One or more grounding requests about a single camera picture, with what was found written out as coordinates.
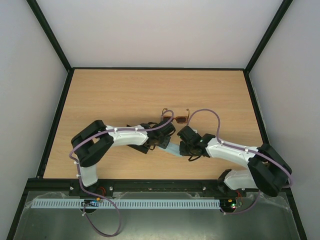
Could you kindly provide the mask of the light blue cleaning cloth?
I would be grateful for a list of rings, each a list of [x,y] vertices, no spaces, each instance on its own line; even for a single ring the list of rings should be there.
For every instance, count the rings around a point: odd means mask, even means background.
[[[176,157],[182,157],[180,154],[180,146],[178,144],[169,143],[166,148],[160,146],[158,148]]]

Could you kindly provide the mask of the brown translucent sunglasses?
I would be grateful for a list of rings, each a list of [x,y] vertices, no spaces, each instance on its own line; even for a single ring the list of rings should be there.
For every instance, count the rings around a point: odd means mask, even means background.
[[[171,116],[165,115],[165,111],[167,110],[168,110],[167,108],[162,109],[162,112],[161,112],[162,121],[168,121],[171,119]],[[190,110],[187,108],[186,111],[187,111],[187,115],[173,117],[171,121],[176,121],[178,124],[187,124],[190,117]]]

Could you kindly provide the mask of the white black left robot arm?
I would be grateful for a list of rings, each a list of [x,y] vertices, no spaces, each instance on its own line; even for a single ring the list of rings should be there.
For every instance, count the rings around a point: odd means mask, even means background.
[[[147,154],[155,147],[166,149],[176,128],[170,121],[149,122],[137,126],[113,127],[95,120],[71,139],[75,164],[84,187],[97,183],[97,163],[112,147],[129,146]]]

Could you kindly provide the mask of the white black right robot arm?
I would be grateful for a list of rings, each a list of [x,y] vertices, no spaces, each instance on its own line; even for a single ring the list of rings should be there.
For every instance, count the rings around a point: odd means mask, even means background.
[[[268,144],[249,147],[227,142],[213,134],[179,132],[180,154],[189,161],[201,157],[219,158],[244,167],[244,170],[225,170],[218,180],[218,191],[229,196],[239,189],[258,189],[276,197],[283,188],[292,184],[292,171],[279,154]]]

